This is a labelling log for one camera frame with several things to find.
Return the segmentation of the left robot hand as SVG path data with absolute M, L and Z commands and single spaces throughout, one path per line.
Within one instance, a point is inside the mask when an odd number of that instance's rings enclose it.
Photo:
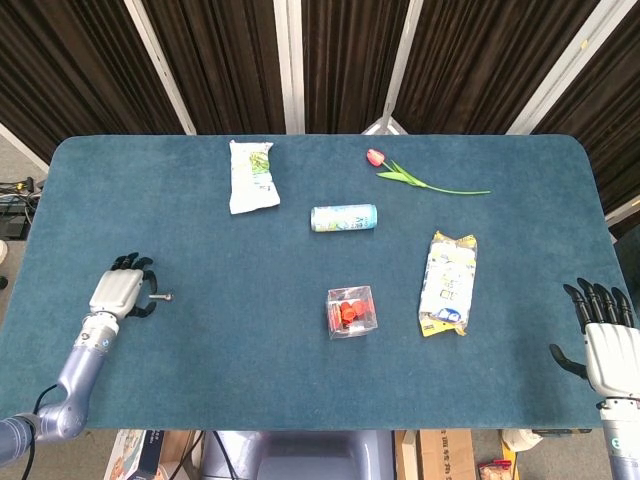
M 92 314 L 106 312 L 118 321 L 127 318 L 145 318 L 156 308 L 155 301 L 146 306 L 137 305 L 139 294 L 145 282 L 149 283 L 152 294 L 157 292 L 157 279 L 148 267 L 153 264 L 149 257 L 140 257 L 138 252 L 118 256 L 110 269 L 100 278 L 89 301 Z

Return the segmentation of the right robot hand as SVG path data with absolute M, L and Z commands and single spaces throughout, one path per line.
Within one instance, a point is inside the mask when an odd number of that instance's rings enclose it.
M 575 362 L 557 344 L 549 351 L 556 364 L 589 383 L 605 398 L 639 398 L 639 328 L 634 310 L 624 292 L 584 278 L 578 285 L 565 284 L 580 332 L 585 362 Z

